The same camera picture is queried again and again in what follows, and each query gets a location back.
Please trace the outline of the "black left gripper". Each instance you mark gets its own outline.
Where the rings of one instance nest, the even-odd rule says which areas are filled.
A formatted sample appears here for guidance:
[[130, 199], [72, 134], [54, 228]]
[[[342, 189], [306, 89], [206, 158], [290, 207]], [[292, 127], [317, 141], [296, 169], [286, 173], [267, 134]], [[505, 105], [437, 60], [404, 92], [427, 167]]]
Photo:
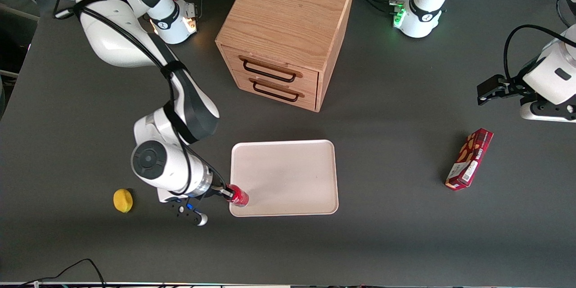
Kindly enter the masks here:
[[520, 102], [535, 102], [538, 94], [525, 83], [522, 78], [512, 78], [510, 84], [508, 79], [500, 74], [496, 74], [477, 86], [477, 104], [485, 105], [494, 99], [508, 99], [519, 96]]

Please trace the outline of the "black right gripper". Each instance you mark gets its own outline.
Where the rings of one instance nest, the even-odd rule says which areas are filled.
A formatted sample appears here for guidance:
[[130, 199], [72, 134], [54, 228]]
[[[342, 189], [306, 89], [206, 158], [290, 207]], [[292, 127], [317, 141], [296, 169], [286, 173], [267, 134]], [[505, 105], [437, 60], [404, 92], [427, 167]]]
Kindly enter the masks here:
[[208, 191], [209, 197], [216, 195], [223, 197], [228, 202], [234, 202], [236, 186], [232, 184], [225, 185], [225, 182], [212, 182]]

